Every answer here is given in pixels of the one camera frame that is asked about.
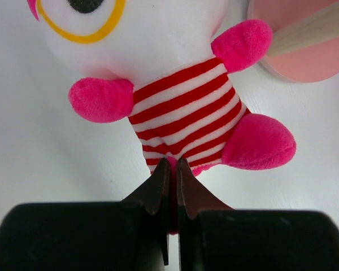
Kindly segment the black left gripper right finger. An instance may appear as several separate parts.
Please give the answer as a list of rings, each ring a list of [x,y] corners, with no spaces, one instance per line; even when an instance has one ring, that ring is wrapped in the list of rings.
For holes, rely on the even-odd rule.
[[[177,164],[181,270],[339,270],[339,230],[318,211],[234,210]]]

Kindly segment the white pink glasses plush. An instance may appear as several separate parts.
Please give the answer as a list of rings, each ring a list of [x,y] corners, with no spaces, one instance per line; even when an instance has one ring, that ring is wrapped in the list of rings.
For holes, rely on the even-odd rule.
[[[187,160],[194,175],[216,165],[280,167],[296,142],[279,121],[252,113],[229,74],[265,56],[272,30],[242,21],[218,34],[228,1],[29,1],[48,45],[84,78],[68,93],[95,123],[126,118],[153,172]]]

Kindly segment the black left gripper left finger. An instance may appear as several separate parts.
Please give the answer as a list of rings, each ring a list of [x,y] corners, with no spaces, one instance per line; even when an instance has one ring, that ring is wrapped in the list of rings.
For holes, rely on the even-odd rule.
[[[119,202],[25,203],[0,224],[0,270],[163,270],[171,166]]]

